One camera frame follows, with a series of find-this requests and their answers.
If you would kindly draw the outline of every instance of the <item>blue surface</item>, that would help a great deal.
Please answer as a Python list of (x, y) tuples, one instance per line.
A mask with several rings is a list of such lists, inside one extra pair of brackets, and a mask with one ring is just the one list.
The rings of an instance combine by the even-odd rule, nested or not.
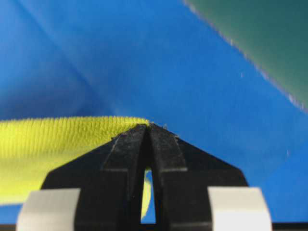
[(3, 0), (0, 22), (0, 120), (167, 124), (262, 186), (274, 221), (308, 221), (308, 115), (180, 0)]

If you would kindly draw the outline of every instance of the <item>white pad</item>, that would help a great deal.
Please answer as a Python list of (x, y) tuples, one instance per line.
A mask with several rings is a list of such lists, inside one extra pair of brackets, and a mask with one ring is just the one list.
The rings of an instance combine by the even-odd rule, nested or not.
[(262, 192), (250, 187), (208, 187), (213, 231), (270, 231)]
[(17, 231), (73, 231), (80, 189), (30, 193), (18, 216)]

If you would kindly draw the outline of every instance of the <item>yellow cloth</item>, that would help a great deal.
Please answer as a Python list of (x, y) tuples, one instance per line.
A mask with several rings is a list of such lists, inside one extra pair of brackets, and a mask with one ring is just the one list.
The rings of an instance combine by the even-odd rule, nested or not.
[[(149, 121), (129, 117), (1, 121), (0, 204), (22, 203), (30, 191), (41, 187), (50, 170), (109, 142), (137, 124), (148, 125)], [(151, 193), (148, 184), (145, 189), (144, 193)]]

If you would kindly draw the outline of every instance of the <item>blue backdrop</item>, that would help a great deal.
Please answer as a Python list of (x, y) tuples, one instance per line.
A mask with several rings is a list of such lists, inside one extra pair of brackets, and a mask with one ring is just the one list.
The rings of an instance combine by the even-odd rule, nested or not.
[(2, 0), (0, 22), (0, 120), (166, 124), (242, 169), (274, 221), (308, 221), (308, 115), (180, 0)]

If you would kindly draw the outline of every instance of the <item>green surface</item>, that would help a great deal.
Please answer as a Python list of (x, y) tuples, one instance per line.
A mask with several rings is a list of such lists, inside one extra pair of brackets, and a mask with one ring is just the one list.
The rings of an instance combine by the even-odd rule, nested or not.
[(300, 106), (308, 108), (308, 0), (188, 0)]

